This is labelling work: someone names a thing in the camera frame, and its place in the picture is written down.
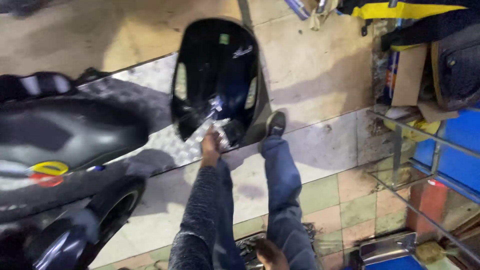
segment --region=hand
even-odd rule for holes
[[[265,270],[289,270],[288,261],[283,252],[270,240],[255,241],[257,258],[264,264]]]
[[[202,141],[202,163],[200,167],[213,166],[220,157],[219,134],[210,126]]]

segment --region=leg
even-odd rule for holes
[[[245,270],[245,263],[233,239],[233,195],[230,169],[222,159],[218,160],[216,171],[222,188],[218,194],[218,218],[216,220],[216,241],[213,250],[215,270]]]
[[[268,184],[267,238],[285,254],[290,269],[318,269],[308,234],[301,224],[300,174],[288,142],[279,135],[268,136],[262,156]]]

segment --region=shoe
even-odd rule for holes
[[[285,132],[285,127],[287,125],[287,118],[285,114],[281,111],[275,111],[267,119],[267,134],[266,136],[282,136]]]

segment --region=person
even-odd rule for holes
[[[318,269],[308,234],[301,224],[300,174],[288,142],[282,139],[286,116],[274,112],[260,144],[268,185],[268,241],[257,242],[257,256],[267,270]],[[244,270],[233,239],[230,170],[220,157],[218,134],[210,129],[202,141],[201,166],[173,241],[169,270]]]

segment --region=wheel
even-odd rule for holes
[[[100,220],[99,241],[85,248],[76,269],[87,269],[105,244],[127,223],[144,191],[144,178],[125,176],[94,195],[86,207]]]

